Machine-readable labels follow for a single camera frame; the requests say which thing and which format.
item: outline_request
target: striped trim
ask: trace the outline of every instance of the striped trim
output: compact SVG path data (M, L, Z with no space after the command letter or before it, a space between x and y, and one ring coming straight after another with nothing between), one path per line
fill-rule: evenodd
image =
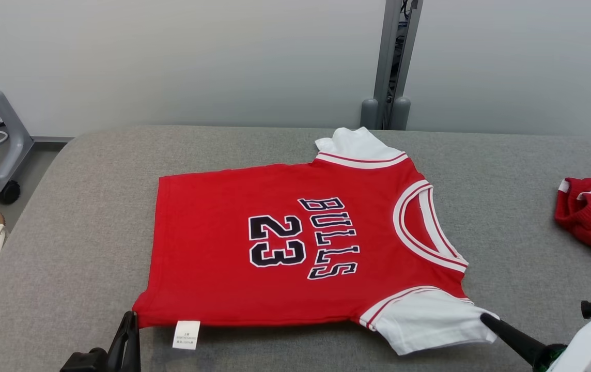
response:
M435 217L435 212L431 209L432 203L428 198L428 193L425 194L426 202L421 204L420 207L425 220L425 226L429 224L429 226L426 226L426 230L438 250L433 250L423 245L405 226L405 213L408 203L413 198L423 194L423 191L431 188L433 186L430 183L422 180L415 182L401 194L392 214L394 228L404 245L416 255L445 268L461 271L461 273L465 272L468 262L456 252L454 247L447 241L447 238L442 235L442 229L440 229L438 219Z
M346 158L339 155L334 155L332 153L320 152L316 155L316 159L324 160L330 163L336 163L339 165L344 165L346 167L352 168L359 168L359 169L378 169L378 168L385 168L390 167L392 165L401 163L402 161L408 159L408 155L405 152L400 153L400 155L387 160L363 160L363 159L354 159L354 158Z
M444 290L442 290L438 287L433 287L431 285L420 285L418 287L413 287L413 288L402 290L401 292L395 293L390 297L387 297L379 302L376 302L376 304L374 304L374 306L369 308L369 310L365 311L364 314L360 316L360 325L363 327L367 327L367 328L371 329L372 331L376 331L376 327L374 327L374 320L376 320L376 318L380 315L381 311L383 311L383 309L385 309L389 304L392 304L392 303L398 301L399 299L406 297L407 295L412 295L412 294L419 293L419 292L426 292L428 290L439 290L440 292L447 293ZM464 297L464 298L454 297L454 298L459 299L463 302L468 302L470 304L474 304L467 297Z

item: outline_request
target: white clothing tag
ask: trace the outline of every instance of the white clothing tag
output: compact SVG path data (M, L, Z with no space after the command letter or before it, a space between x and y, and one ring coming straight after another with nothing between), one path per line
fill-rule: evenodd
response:
M182 320L176 323L172 348L194 350L197 347L200 323L198 320Z

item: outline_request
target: white sleeve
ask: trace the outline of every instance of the white sleeve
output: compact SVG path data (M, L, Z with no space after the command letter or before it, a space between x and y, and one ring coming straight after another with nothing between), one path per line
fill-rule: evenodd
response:
M497 335L479 319L490 313L441 290L409 294L386 306L373 321L397 354L471 342L492 343Z
M403 154L403 151L386 146L364 127L337 129L332 138L317 139L316 146L322 153L357 160L392 160Z

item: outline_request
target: red basketball jersey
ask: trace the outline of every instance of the red basketball jersey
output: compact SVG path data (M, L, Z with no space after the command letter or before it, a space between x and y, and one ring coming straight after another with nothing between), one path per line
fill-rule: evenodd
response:
M386 309L412 322L431 316L430 306L437 320L476 317L481 335L450 330L442 344L399 353L492 341L461 289L468 263L443 235L432 186L406 153L366 129L339 129L317 145L308 164L161 177L149 284L133 307L140 327L352 320L385 335L402 328L388 316L390 331L381 331ZM430 292L442 298L422 296Z

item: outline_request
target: gray floor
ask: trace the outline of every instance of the gray floor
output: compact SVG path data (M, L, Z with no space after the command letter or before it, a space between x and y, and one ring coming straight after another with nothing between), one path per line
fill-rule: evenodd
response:
M13 226L15 226L15 222L34 193L34 189L41 177L43 177L45 170L48 169L62 147L62 144L35 144L23 162L22 169L13 177L20 184L20 198L12 205L0 204L0 212L4 215L9 230L12 230ZM8 141L5 141L0 145L0 162L6 155L7 149Z

